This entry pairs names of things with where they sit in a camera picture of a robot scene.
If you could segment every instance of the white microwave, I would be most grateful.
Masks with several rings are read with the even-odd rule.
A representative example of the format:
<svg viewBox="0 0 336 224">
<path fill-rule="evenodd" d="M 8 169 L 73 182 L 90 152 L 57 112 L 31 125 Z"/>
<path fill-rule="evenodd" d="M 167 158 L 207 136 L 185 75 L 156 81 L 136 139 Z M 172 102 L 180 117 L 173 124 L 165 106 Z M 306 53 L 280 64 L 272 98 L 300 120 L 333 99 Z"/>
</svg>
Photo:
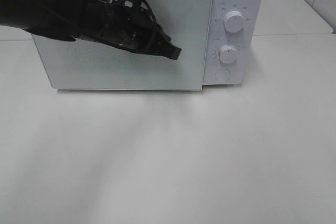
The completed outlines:
<svg viewBox="0 0 336 224">
<path fill-rule="evenodd" d="M 171 42 L 182 49 L 178 60 L 33 35 L 52 87 L 198 91 L 243 81 L 261 0 L 147 1 Z"/>
</svg>

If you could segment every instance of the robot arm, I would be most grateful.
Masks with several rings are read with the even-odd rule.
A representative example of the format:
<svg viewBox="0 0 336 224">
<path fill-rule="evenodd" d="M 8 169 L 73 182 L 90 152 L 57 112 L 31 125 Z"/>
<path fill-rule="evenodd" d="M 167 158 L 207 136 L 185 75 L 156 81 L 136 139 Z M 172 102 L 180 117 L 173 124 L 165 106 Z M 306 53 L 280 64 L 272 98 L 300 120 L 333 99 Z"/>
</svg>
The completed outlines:
<svg viewBox="0 0 336 224">
<path fill-rule="evenodd" d="M 63 41 L 76 38 L 177 60 L 181 49 L 145 0 L 0 0 L 0 25 Z"/>
</svg>

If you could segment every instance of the round button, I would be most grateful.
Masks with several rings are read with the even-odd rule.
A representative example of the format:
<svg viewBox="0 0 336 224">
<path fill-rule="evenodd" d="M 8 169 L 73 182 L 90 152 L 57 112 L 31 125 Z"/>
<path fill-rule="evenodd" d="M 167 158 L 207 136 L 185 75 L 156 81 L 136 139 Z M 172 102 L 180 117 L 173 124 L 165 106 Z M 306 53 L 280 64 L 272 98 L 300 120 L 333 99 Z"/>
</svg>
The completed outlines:
<svg viewBox="0 0 336 224">
<path fill-rule="evenodd" d="M 244 13 L 240 10 L 231 10 L 224 16 L 225 29 L 230 33 L 237 33 L 242 30 L 244 23 Z"/>
<path fill-rule="evenodd" d="M 231 64 L 237 59 L 238 50 L 233 45 L 222 46 L 219 50 L 219 59 L 224 64 Z"/>
<path fill-rule="evenodd" d="M 228 69 L 221 69 L 215 74 L 217 81 L 228 81 L 231 78 L 231 72 Z"/>
</svg>

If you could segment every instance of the power knob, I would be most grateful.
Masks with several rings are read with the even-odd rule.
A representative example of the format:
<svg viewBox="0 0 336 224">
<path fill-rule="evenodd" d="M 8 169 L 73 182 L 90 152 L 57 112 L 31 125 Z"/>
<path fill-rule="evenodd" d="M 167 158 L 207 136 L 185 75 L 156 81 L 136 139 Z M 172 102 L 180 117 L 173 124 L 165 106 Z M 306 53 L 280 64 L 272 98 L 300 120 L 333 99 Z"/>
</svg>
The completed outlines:
<svg viewBox="0 0 336 224">
<path fill-rule="evenodd" d="M 233 45 L 222 46 L 219 50 L 219 59 L 224 64 L 231 64 L 237 59 L 238 50 Z"/>
<path fill-rule="evenodd" d="M 245 15 L 241 10 L 233 9 L 223 17 L 225 29 L 230 33 L 237 33 L 243 29 Z"/>
</svg>

